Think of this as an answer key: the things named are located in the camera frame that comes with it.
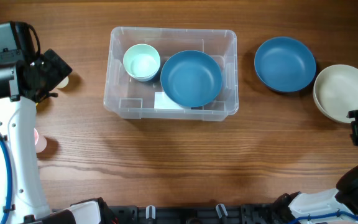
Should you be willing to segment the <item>mint green small bowl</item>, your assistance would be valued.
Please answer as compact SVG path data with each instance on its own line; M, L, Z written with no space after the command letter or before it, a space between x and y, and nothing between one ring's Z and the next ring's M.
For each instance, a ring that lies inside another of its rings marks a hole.
M147 82L153 79L160 69L160 54L151 45L136 44L125 52L123 65L132 78Z

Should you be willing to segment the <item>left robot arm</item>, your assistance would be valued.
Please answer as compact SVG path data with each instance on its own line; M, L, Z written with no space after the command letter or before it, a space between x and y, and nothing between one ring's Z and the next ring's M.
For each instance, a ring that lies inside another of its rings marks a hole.
M41 52L25 22L0 24L0 223L116 223L102 198L52 212L38 172L36 106L54 97L71 67L53 50Z

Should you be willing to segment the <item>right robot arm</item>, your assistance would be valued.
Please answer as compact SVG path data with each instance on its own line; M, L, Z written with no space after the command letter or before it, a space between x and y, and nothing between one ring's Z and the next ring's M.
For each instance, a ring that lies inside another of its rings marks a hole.
M358 166L344 174L333 189L283 194L272 211L284 223L358 223Z

